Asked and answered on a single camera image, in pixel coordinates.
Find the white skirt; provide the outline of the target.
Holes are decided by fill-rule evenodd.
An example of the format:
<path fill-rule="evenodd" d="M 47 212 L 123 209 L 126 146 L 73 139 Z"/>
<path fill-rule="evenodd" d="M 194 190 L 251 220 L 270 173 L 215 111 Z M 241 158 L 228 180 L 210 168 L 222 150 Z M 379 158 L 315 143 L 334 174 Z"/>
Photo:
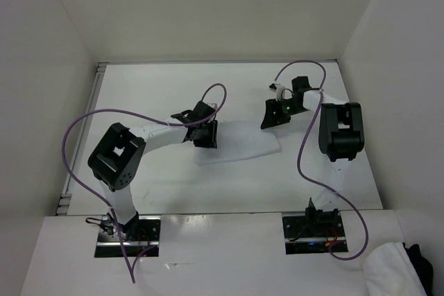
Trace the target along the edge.
<path fill-rule="evenodd" d="M 224 121 L 218 126 L 217 148 L 197 148 L 198 166 L 237 162 L 281 152 L 277 137 L 263 131 L 254 121 Z"/>

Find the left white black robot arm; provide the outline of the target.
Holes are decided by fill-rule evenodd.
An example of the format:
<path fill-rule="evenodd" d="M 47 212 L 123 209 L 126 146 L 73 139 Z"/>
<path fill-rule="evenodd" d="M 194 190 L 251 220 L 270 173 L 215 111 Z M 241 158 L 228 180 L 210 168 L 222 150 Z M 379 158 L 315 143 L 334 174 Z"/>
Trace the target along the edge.
<path fill-rule="evenodd" d="M 130 183 L 142 157 L 154 150 L 188 141 L 198 148 L 216 148 L 218 121 L 215 111 L 215 103 L 199 101 L 194 109 L 172 115 L 166 125 L 127 128 L 114 123 L 108 128 L 87 164 L 111 204 L 108 215 L 119 238 L 127 241 L 141 232 Z"/>

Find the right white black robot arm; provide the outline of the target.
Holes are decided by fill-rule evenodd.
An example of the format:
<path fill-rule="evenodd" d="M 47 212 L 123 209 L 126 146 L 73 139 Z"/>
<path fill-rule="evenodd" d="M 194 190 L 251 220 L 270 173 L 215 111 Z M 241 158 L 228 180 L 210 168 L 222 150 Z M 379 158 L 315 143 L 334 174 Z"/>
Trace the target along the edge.
<path fill-rule="evenodd" d="M 296 166 L 304 180 L 323 188 L 319 197 L 324 203 L 332 204 L 343 199 L 341 187 L 345 171 L 364 149 L 361 106 L 324 94 L 320 87 L 313 88 L 306 76 L 294 78 L 291 84 L 291 89 L 277 82 L 269 85 L 275 97 L 265 102 L 266 111 L 260 128 L 265 130 L 287 124 L 293 115 L 303 112 L 314 113 L 302 139 Z M 311 179 L 302 171 L 302 154 L 315 123 L 318 123 L 318 147 L 328 162 L 327 177 L 322 181 Z"/>

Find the white cloth pile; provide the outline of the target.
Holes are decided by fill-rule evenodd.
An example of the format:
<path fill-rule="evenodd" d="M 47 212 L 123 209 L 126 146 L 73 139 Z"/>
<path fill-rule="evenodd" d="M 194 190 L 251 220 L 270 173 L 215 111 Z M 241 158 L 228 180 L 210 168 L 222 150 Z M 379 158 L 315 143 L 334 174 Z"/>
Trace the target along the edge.
<path fill-rule="evenodd" d="M 362 270 L 369 295 L 426 295 L 401 242 L 377 247 L 362 263 Z"/>

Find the black cloth item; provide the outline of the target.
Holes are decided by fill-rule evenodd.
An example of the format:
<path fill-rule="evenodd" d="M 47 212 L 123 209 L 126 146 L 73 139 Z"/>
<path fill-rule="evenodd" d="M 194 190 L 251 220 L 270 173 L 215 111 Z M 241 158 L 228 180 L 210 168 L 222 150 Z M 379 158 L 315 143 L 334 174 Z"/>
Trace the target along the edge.
<path fill-rule="evenodd" d="M 419 244 L 413 244 L 411 247 L 406 247 L 405 244 L 403 246 L 426 295 L 433 296 L 433 265 L 422 255 Z"/>

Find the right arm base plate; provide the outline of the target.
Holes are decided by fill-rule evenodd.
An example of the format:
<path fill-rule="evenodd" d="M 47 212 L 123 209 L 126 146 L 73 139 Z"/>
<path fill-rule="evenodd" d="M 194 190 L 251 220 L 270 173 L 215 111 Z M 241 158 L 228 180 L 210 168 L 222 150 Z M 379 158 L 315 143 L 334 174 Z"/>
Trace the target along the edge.
<path fill-rule="evenodd" d="M 286 255 L 324 254 L 333 245 L 333 253 L 348 251 L 345 230 L 340 213 L 335 209 L 321 212 L 316 218 L 305 214 L 282 216 Z"/>

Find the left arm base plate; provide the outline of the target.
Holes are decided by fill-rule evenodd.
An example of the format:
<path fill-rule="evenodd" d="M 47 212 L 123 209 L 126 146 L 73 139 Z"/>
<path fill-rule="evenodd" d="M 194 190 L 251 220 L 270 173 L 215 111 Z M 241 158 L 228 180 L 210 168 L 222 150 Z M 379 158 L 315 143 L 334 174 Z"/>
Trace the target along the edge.
<path fill-rule="evenodd" d="M 112 224 L 109 216 L 87 217 L 85 222 L 96 225 L 99 228 L 95 258 L 117 258 L 122 257 L 117 228 Z M 140 216 L 135 230 L 129 235 L 122 234 L 123 246 L 129 258 L 135 258 L 139 253 L 146 250 L 142 256 L 157 257 L 159 254 L 161 231 L 160 216 Z"/>

